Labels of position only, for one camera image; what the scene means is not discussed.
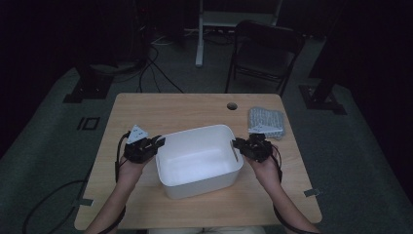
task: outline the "chair backrest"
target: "chair backrest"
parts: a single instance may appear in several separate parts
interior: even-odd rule
[[[253,20],[241,21],[235,32],[236,44],[241,42],[241,37],[246,37],[262,46],[286,50],[296,56],[300,54],[305,43],[303,35],[297,31]]]

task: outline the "desk leg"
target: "desk leg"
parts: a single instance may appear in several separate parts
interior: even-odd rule
[[[204,58],[204,1],[200,0],[200,13],[199,13],[199,32],[198,32],[198,48],[195,65],[197,67],[203,66]]]

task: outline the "black cable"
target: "black cable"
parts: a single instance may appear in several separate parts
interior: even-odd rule
[[[158,68],[158,70],[164,75],[164,77],[165,77],[179,92],[181,92],[181,93],[183,94],[183,91],[182,91],[179,87],[177,87],[177,86],[168,78],[168,76],[164,73],[164,71],[163,71],[153,60],[151,60],[151,63],[154,64],[155,67]]]
[[[151,46],[151,49],[153,49],[153,50],[156,52],[156,56],[155,56],[154,59],[148,58],[148,60],[149,60],[150,62],[146,65],[146,67],[145,67],[145,68],[142,70],[142,72],[140,73],[140,76],[139,76],[139,85],[138,85],[139,91],[140,91],[141,93],[143,93],[143,90],[142,90],[142,77],[143,77],[143,74],[145,73],[145,71],[146,71],[148,68],[151,68],[151,69],[152,69],[151,65],[154,65],[154,66],[164,75],[164,77],[165,77],[179,92],[181,92],[182,94],[184,94],[184,92],[183,92],[178,86],[176,86],[176,85],[168,78],[168,76],[165,74],[165,72],[155,63],[155,60],[156,60],[156,58],[158,57],[159,51],[158,51],[155,47],[153,47],[153,46]]]
[[[295,228],[295,227],[289,225],[289,224],[282,218],[282,215],[279,213],[279,211],[277,210],[276,206],[273,205],[273,208],[274,208],[274,213],[276,214],[276,217],[279,219],[280,223],[281,223],[284,227],[288,228],[289,230],[291,230],[291,231],[293,231],[293,232],[295,232],[295,233],[298,233],[298,234],[320,234],[320,233],[318,233],[318,232],[304,231],[304,230],[301,230],[301,229],[298,229],[298,228]]]
[[[79,190],[79,193],[76,197],[77,200],[80,200],[81,196],[82,196],[82,192],[85,189],[85,185],[88,182],[88,177],[91,174],[92,171],[92,166],[90,166],[87,175],[85,176],[85,178],[83,180],[79,179],[79,180],[74,180],[68,183],[65,183],[64,185],[60,186],[59,188],[55,189],[54,191],[52,191],[50,194],[48,194],[45,198],[43,198],[39,203],[36,204],[36,206],[29,212],[29,214],[27,215],[26,219],[24,220],[23,223],[23,227],[22,227],[22,233],[26,234],[27,233],[27,225],[28,225],[28,221],[31,219],[31,217],[33,216],[33,214],[37,211],[37,209],[44,203],[46,202],[50,197],[52,197],[53,195],[55,195],[60,189],[65,188],[69,185],[72,184],[76,184],[76,183],[82,183],[82,187]],[[72,213],[74,212],[75,207],[72,207],[72,209],[70,209],[69,213],[66,215],[66,217],[58,224],[56,225],[51,231],[48,232],[48,234],[54,233],[55,231],[57,231],[68,219],[69,217],[72,215]]]
[[[158,93],[160,93],[161,89],[159,88],[158,82],[156,81],[155,72],[154,72],[154,69],[152,68],[152,66],[151,66],[151,71],[152,71],[152,79],[154,80],[156,89],[158,90]]]
[[[118,143],[118,150],[116,152],[116,162],[115,162],[115,181],[118,182],[118,178],[119,178],[119,170],[122,167],[122,165],[124,165],[127,161],[125,160],[122,164],[120,164],[120,155],[121,155],[121,146],[122,146],[122,142],[124,141],[125,138],[128,138],[131,134],[131,131],[128,131],[127,133],[123,134],[121,139],[119,140]],[[125,216],[125,212],[126,212],[127,207],[124,206],[124,208],[122,209],[121,213],[119,214],[118,218],[106,229],[104,229],[103,231],[99,232],[98,234],[106,234],[109,233],[111,230],[113,230],[113,228],[115,228],[116,226],[119,225],[119,223],[122,221],[122,219]]]
[[[156,50],[156,49],[155,49],[154,47],[152,47],[152,46],[151,46],[151,48],[155,50],[155,53],[156,53],[156,54],[155,54],[155,57],[154,57],[154,59],[150,59],[150,58],[148,57],[149,60],[150,60],[150,62],[147,63],[146,66],[145,66],[145,68],[140,72],[140,75],[139,75],[139,84],[138,84],[138,86],[137,86],[137,88],[136,88],[136,92],[137,92],[137,90],[139,89],[140,92],[143,93],[143,91],[142,91],[142,77],[143,77],[143,74],[144,74],[145,71],[151,66],[152,62],[155,61],[155,60],[158,58],[159,51]]]
[[[139,72],[131,75],[131,76],[128,77],[128,78],[125,78],[124,80],[113,80],[113,81],[112,81],[112,84],[119,84],[119,83],[124,83],[124,82],[130,81],[131,79],[133,79],[134,77],[136,77],[137,74],[139,74]]]
[[[277,159],[276,159],[276,157],[274,156],[274,154],[270,154],[270,155],[271,155],[271,157],[273,158],[273,160],[276,162],[276,164],[278,163],[278,165],[279,165],[279,170],[280,170],[281,167],[282,167],[282,155],[280,154],[279,149],[276,148],[274,145],[273,145],[273,148],[276,149],[277,153],[280,155],[280,157],[279,157],[279,158],[280,158],[280,161],[279,161],[279,162],[277,161]],[[274,208],[274,213],[276,214],[276,217],[279,219],[280,223],[281,223],[284,227],[288,228],[289,230],[291,230],[291,231],[293,231],[293,232],[295,232],[295,233],[298,233],[298,234],[319,234],[319,233],[315,233],[315,232],[309,232],[309,231],[300,230],[300,229],[298,229],[298,228],[295,228],[295,227],[291,226],[289,223],[287,223],[287,222],[282,218],[282,215],[279,213],[279,211],[277,210],[276,206],[274,206],[274,204],[273,204],[273,208]]]

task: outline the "white tag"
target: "white tag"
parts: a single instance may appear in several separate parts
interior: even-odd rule
[[[148,137],[149,134],[143,131],[141,128],[139,128],[137,125],[134,125],[133,128],[131,129],[131,134],[128,137],[127,144],[132,144],[134,142],[137,142],[140,139],[143,139],[145,137]]]

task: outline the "white plastic bin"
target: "white plastic bin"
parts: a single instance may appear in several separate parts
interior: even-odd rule
[[[164,136],[156,164],[171,199],[191,197],[232,185],[244,164],[235,139],[225,125],[214,125]]]

